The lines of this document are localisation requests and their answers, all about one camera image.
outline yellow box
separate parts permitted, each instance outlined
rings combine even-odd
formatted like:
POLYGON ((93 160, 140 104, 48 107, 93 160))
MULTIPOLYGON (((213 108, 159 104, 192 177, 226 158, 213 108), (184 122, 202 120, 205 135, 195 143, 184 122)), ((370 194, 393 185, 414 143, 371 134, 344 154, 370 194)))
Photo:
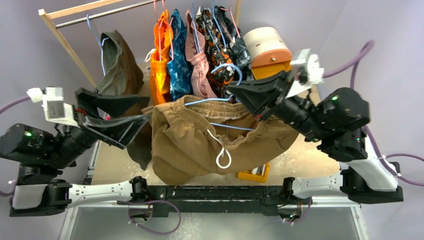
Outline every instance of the yellow box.
POLYGON ((268 173, 270 172, 270 166, 271 165, 269 162, 265 164, 265 170, 264 170, 265 172, 263 173, 263 175, 252 174, 252 170, 249 170, 249 171, 241 171, 237 173, 237 178, 255 181, 259 183, 266 183, 268 178, 268 173))

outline hanging clothes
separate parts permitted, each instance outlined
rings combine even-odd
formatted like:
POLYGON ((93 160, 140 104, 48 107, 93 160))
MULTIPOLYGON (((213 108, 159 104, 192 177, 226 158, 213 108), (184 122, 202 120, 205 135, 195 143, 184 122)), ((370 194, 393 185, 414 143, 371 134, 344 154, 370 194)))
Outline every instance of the hanging clothes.
POLYGON ((193 95, 203 99, 217 98, 217 95, 211 88, 206 74, 209 71, 209 63, 206 58, 204 49, 205 49, 205 36, 201 34, 198 29, 197 23, 196 29, 193 26, 193 21, 191 17, 191 12, 187 11, 185 14, 187 19, 187 38, 185 40, 185 57, 187 61, 193 66, 193 72, 191 75, 191 86, 193 87, 193 95), (197 37, 200 45, 200 52, 197 53, 196 44, 195 44, 195 31, 197 32, 197 37))
POLYGON ((174 33, 168 22, 169 17, 168 10, 162 12, 153 29, 156 50, 150 59, 150 92, 155 106, 171 101, 171 79, 167 73, 167 64, 171 60, 170 48, 174 33))
MULTIPOLYGON (((234 65, 236 65, 243 73, 243 81, 255 80, 252 72, 251 54, 248 50, 248 47, 246 46, 243 38, 238 36, 233 20, 229 19, 226 16, 226 11, 222 10, 221 8, 223 7, 215 6, 215 14, 223 31, 222 34, 225 37, 225 41, 228 44, 228 48, 231 50, 229 51, 229 56, 234 65)), ((242 31, 240 28, 237 29, 241 36, 242 31)), ((235 79, 238 79, 239 74, 237 72, 234 74, 235 79)))
POLYGON ((173 53, 169 51, 171 61, 168 62, 167 69, 170 76, 170 97, 172 101, 176 101, 184 95, 193 94, 193 69, 186 61, 187 29, 177 9, 173 11, 171 19, 173 53))
MULTIPOLYGON (((214 26, 212 13, 203 7, 199 8, 196 15, 199 32, 201 32, 206 40, 206 58, 211 70, 221 64, 231 64, 229 50, 225 48, 220 31, 214 26)), ((225 92, 225 86, 231 83, 234 78, 234 70, 231 67, 224 67, 211 73, 208 71, 206 75, 213 92, 218 98, 226 98, 228 94, 225 92)))
MULTIPOLYGON (((241 103, 208 101, 184 105, 200 99, 185 95, 153 109, 153 171, 168 185, 182 185, 209 173, 224 175, 252 170, 285 152, 299 135, 275 116, 257 122, 241 103), (210 122, 255 129, 246 132, 215 128, 210 122), (216 163, 223 148, 232 158, 225 169, 216 163)), ((222 166, 229 161, 227 154, 219 159, 222 166)))
MULTIPOLYGON (((112 96, 138 95, 142 97, 143 72, 127 42, 114 30, 101 34, 103 65, 106 75, 96 89, 99 94, 112 96)), ((149 102, 138 102, 121 117, 141 115, 149 102)), ((126 148, 131 159, 145 170, 152 159, 152 127, 146 124, 126 148)))

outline orange garment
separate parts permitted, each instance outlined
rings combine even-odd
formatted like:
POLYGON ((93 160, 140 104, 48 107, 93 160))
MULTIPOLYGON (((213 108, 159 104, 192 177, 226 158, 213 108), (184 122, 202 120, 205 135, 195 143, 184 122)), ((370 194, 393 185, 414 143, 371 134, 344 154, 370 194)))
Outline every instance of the orange garment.
POLYGON ((174 33, 169 24, 169 13, 165 10, 154 25, 154 47, 156 51, 150 60, 150 92, 153 105, 171 102, 171 80, 167 73, 167 63, 171 60, 170 48, 174 33))

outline elastic waistband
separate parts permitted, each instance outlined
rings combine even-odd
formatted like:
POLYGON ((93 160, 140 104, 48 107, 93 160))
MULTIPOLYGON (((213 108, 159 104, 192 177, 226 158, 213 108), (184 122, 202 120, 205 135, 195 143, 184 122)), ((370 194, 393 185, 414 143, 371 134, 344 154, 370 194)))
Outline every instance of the elastic waistband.
POLYGON ((207 118, 219 120, 236 120, 242 118, 243 116, 250 115, 249 111, 241 103, 232 104, 224 101, 207 101, 190 106, 184 105, 186 103, 199 100, 202 100, 202 98, 193 95, 185 95, 177 101, 172 102, 170 104, 170 108, 175 113, 175 115, 185 124, 194 126, 196 129, 202 132, 210 130, 221 140, 222 145, 226 149, 235 148, 245 141, 248 141, 258 135, 263 135, 267 131, 266 123, 269 119, 266 121, 260 121, 254 130, 246 134, 246 137, 239 136, 237 139, 231 140, 227 135, 218 135, 215 131, 215 128, 211 125, 207 118))

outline zip tie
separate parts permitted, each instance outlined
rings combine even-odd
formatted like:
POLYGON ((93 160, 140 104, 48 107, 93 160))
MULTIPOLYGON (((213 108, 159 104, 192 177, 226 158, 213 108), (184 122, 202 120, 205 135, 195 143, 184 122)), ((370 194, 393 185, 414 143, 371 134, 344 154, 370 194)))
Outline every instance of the zip tie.
MULTIPOLYGON (((390 164, 390 162, 388 162, 387 161, 387 157, 386 157, 386 155, 381 155, 381 157, 378 157, 377 159, 379 159, 379 160, 384 160, 384 161, 386 161, 387 162, 387 164, 390 164)), ((396 175, 394 175, 394 176, 396 176, 396 177, 402 177, 402 174, 400 173, 400 172, 398 172, 398 171, 396 171, 396 168, 394 169, 394 171, 397 173, 396 175)))
POLYGON ((232 158, 231 158, 230 152, 228 152, 228 150, 224 148, 222 142, 218 138, 216 138, 216 137, 214 137, 214 135, 212 135, 212 132, 209 129, 207 129, 207 132, 210 134, 210 136, 213 139, 215 139, 222 146, 221 151, 219 152, 218 156, 216 156, 216 161, 215 161, 216 162, 216 165, 220 169, 227 169, 231 165, 231 162, 232 162, 232 158), (226 166, 222 166, 221 163, 220 163, 220 158, 221 157, 224 157, 224 155, 225 155, 224 153, 226 153, 228 155, 228 164, 226 166))

